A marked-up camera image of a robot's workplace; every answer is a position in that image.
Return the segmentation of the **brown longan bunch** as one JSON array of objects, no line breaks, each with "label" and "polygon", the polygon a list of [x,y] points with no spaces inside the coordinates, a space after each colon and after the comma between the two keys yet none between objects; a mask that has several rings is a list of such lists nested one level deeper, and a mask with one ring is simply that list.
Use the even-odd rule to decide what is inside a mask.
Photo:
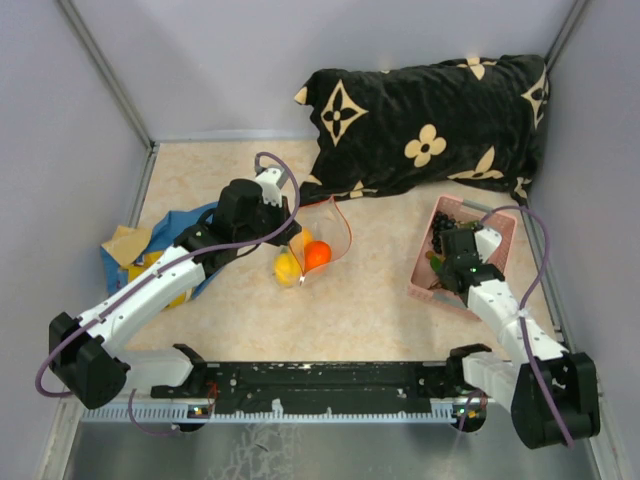
[{"label": "brown longan bunch", "polygon": [[[459,229],[459,228],[469,228],[469,229],[473,229],[474,231],[480,229],[480,226],[477,222],[467,222],[467,223],[462,223],[462,224],[456,224],[456,227],[454,229]],[[433,251],[433,247],[431,250],[428,251],[428,253],[426,254],[426,258],[428,259],[429,265],[431,267],[431,270],[434,272],[434,274],[436,275],[436,272],[438,271],[438,269],[441,267],[443,261],[444,261],[444,254],[443,252],[441,254],[436,254]],[[437,277],[437,284],[444,289],[441,284],[439,283],[438,277]]]}]

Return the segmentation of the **yellow lemon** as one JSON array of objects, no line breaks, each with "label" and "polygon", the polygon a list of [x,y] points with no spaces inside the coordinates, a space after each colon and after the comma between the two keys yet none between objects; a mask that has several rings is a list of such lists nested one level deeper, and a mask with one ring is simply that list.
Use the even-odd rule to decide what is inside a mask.
[{"label": "yellow lemon", "polygon": [[300,265],[291,252],[280,253],[275,258],[273,272],[277,283],[287,288],[298,286],[302,276]]}]

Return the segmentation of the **orange persimmon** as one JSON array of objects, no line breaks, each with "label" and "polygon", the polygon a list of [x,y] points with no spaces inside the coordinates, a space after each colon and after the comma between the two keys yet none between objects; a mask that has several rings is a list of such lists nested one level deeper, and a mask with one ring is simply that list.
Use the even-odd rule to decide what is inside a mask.
[{"label": "orange persimmon", "polygon": [[332,249],[324,241],[311,241],[304,248],[305,270],[310,271],[328,264],[332,260]]}]

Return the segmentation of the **clear zip top bag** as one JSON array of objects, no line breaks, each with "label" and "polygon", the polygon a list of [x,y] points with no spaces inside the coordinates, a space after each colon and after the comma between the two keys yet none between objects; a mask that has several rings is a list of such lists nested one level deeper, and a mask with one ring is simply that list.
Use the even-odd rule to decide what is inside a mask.
[{"label": "clear zip top bag", "polygon": [[324,241],[332,249],[332,260],[328,264],[306,271],[304,251],[293,251],[289,242],[289,251],[296,257],[302,271],[298,286],[303,286],[326,274],[332,265],[349,251],[352,244],[352,232],[348,221],[333,197],[301,207],[296,215],[296,221],[302,228],[308,228],[312,232],[313,241]]}]

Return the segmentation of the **orange peach fruit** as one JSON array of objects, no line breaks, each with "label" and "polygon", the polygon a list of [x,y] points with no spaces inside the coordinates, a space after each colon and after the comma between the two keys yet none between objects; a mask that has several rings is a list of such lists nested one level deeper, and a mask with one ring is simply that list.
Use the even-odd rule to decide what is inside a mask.
[{"label": "orange peach fruit", "polygon": [[314,240],[312,232],[303,227],[290,241],[290,248],[293,251],[304,251],[306,246]]}]

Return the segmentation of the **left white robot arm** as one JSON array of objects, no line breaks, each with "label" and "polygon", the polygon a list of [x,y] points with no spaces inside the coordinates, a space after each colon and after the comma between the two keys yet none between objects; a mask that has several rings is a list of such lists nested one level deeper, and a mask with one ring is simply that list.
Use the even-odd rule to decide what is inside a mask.
[{"label": "left white robot arm", "polygon": [[215,208],[183,230],[150,267],[100,305],[49,325],[51,372],[88,409],[123,391],[178,389],[201,394],[208,373],[185,346],[132,352],[130,339],[172,300],[210,280],[239,258],[241,249],[286,245],[301,227],[296,206],[282,193],[291,175],[275,167],[255,179],[235,179]]}]

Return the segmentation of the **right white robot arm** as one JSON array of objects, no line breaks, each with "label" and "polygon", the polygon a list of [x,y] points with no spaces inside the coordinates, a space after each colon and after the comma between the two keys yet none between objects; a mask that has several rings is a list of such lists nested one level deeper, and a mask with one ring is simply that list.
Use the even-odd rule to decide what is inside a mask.
[{"label": "right white robot arm", "polygon": [[488,351],[469,353],[446,372],[461,396],[481,390],[511,416],[530,448],[594,437],[601,428],[597,372],[585,353],[572,353],[548,336],[514,297],[502,272],[488,258],[500,236],[488,227],[441,233],[441,285],[489,326],[507,360]]}]

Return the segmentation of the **pink plastic basket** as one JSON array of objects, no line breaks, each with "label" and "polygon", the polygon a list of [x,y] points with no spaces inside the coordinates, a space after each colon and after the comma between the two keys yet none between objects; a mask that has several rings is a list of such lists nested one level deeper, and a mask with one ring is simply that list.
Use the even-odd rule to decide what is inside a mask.
[{"label": "pink plastic basket", "polygon": [[[432,249],[431,222],[437,211],[442,211],[452,216],[456,220],[456,224],[462,224],[479,222],[491,210],[491,207],[451,195],[441,195],[437,198],[435,206],[428,217],[427,229],[409,278],[409,297],[419,300],[427,306],[441,307],[465,318],[478,319],[465,307],[459,297],[438,286],[437,277],[431,270],[426,254]],[[498,250],[490,257],[488,263],[494,264],[502,273],[505,273],[515,237],[517,220],[510,214],[496,213],[484,223],[484,226],[491,227],[502,235],[502,242]]]}]

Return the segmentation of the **black grape bunch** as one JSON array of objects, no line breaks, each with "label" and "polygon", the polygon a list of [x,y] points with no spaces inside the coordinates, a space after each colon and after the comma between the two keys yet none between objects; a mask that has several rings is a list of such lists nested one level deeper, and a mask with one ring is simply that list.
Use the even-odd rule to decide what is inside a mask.
[{"label": "black grape bunch", "polygon": [[441,254],[443,252],[441,234],[444,231],[452,230],[455,227],[456,227],[456,220],[452,216],[442,211],[437,211],[435,213],[435,216],[431,222],[431,231],[432,231],[431,245],[433,247],[433,251],[436,254]]}]

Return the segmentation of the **black floral pillow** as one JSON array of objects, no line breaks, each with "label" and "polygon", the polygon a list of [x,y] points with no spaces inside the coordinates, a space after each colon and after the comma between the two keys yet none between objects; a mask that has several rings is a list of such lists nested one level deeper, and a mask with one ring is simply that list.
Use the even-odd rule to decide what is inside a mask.
[{"label": "black floral pillow", "polygon": [[523,204],[543,159],[549,98],[547,65],[531,54],[318,70],[294,97],[318,130],[301,202],[451,180]]}]

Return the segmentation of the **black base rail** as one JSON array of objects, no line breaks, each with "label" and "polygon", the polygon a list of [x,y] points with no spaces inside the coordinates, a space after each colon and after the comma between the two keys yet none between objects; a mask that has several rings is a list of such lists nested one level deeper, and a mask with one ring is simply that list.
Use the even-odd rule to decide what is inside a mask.
[{"label": "black base rail", "polygon": [[218,414],[421,414],[437,399],[471,390],[451,362],[200,363],[179,386],[154,386],[154,399],[213,403]]}]

